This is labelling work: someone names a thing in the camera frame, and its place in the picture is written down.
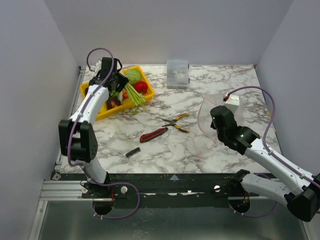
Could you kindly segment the green white leek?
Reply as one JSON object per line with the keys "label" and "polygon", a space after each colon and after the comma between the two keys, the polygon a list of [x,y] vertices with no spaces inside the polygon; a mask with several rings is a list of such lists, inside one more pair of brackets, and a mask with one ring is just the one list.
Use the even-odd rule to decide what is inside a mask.
{"label": "green white leek", "polygon": [[143,110],[146,109],[146,97],[142,93],[138,93],[130,83],[125,85],[124,90],[134,105],[133,115],[137,115],[140,112],[140,107],[142,107]]}

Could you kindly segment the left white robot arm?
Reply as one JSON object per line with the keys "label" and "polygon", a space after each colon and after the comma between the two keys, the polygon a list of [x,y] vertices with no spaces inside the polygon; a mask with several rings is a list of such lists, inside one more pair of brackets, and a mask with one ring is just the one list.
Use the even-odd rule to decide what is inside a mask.
{"label": "left white robot arm", "polygon": [[71,167],[83,170],[87,180],[94,184],[93,191],[101,198],[110,194],[111,184],[108,172],[97,158],[98,140],[93,125],[110,94],[123,90],[129,82],[121,70],[119,59],[104,57],[101,69],[88,83],[87,94],[79,108],[58,124],[61,154],[67,157]]}

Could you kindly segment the purple red onion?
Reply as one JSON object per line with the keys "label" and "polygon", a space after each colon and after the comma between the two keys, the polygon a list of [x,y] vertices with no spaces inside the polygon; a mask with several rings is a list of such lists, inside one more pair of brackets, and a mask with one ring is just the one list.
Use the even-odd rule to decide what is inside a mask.
{"label": "purple red onion", "polygon": [[113,108],[119,107],[121,105],[122,105],[121,101],[116,97],[110,97],[106,101],[106,107],[107,107],[108,110],[111,110]]}

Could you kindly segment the clear zip top bag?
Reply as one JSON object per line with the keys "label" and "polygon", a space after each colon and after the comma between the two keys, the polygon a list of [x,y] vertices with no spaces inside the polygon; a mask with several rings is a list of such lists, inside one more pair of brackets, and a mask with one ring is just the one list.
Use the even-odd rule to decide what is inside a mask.
{"label": "clear zip top bag", "polygon": [[[211,119],[210,111],[214,107],[224,106],[225,101],[223,101],[223,97],[224,96],[220,93],[206,95],[203,98],[202,104],[197,114],[197,124],[200,131],[206,137],[210,138],[216,146],[222,143],[218,140],[216,130],[211,128],[212,119]],[[244,108],[243,108],[241,99],[240,99],[240,105],[238,109],[233,114],[237,124],[243,125],[244,124]]]}

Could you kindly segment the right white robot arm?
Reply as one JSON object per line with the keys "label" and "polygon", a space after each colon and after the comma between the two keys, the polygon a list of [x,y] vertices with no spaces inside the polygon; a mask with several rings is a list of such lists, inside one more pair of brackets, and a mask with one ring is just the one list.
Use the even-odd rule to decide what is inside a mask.
{"label": "right white robot arm", "polygon": [[272,181],[240,170],[230,183],[230,191],[236,196],[248,192],[267,197],[286,206],[296,218],[310,222],[320,209],[320,176],[290,162],[249,127],[238,125],[226,106],[212,108],[210,116],[210,126],[220,142],[259,163],[278,179]]}

